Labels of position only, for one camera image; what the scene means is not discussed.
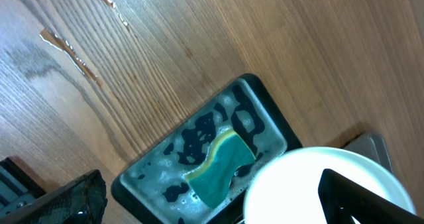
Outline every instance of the sponge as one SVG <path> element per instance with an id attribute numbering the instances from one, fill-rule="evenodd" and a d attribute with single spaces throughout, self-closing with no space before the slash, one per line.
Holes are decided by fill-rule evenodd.
<path id="1" fill-rule="evenodd" d="M 236 169 L 255 159 L 241 137 L 229 129 L 212 140 L 205 161 L 184 178 L 200 200 L 215 209 L 227 196 Z"/>

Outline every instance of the wood grain surface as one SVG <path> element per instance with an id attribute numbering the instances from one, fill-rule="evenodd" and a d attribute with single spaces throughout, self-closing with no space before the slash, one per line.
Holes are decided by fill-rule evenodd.
<path id="1" fill-rule="evenodd" d="M 304 146 L 383 134 L 424 216 L 424 49 L 409 0 L 112 2 L 0 0 L 0 159 L 47 191 L 95 168 L 110 187 L 250 72 Z M 137 223 L 108 198 L 105 223 Z"/>

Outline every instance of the rectangular tray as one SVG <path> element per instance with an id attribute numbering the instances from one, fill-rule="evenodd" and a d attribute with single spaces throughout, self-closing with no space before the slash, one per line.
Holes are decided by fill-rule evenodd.
<path id="1" fill-rule="evenodd" d="M 231 127 L 256 162 L 235 172 L 226 200 L 210 209 L 183 175 L 197 168 L 210 142 Z M 255 173 L 295 148 L 301 144 L 262 82 L 245 74 L 121 173 L 112 194 L 142 223 L 234 223 L 242 219 L 244 193 Z"/>

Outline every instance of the round white object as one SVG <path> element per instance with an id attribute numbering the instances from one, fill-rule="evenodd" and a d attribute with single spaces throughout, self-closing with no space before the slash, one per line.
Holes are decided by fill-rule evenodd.
<path id="1" fill-rule="evenodd" d="M 327 223 L 318 196 L 326 168 L 415 214 L 405 188 L 376 162 L 339 148 L 310 147 L 287 152 L 259 171 L 244 199 L 246 224 Z"/>

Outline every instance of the wooden table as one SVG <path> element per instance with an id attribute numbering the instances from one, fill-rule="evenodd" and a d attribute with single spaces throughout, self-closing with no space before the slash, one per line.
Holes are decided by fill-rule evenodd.
<path id="1" fill-rule="evenodd" d="M 424 49 L 409 0 L 0 0 L 0 14 L 0 159 L 47 191 L 95 168 L 110 186 L 250 72 L 304 146 L 383 134 L 424 216 Z M 137 223 L 108 198 L 105 223 Z"/>

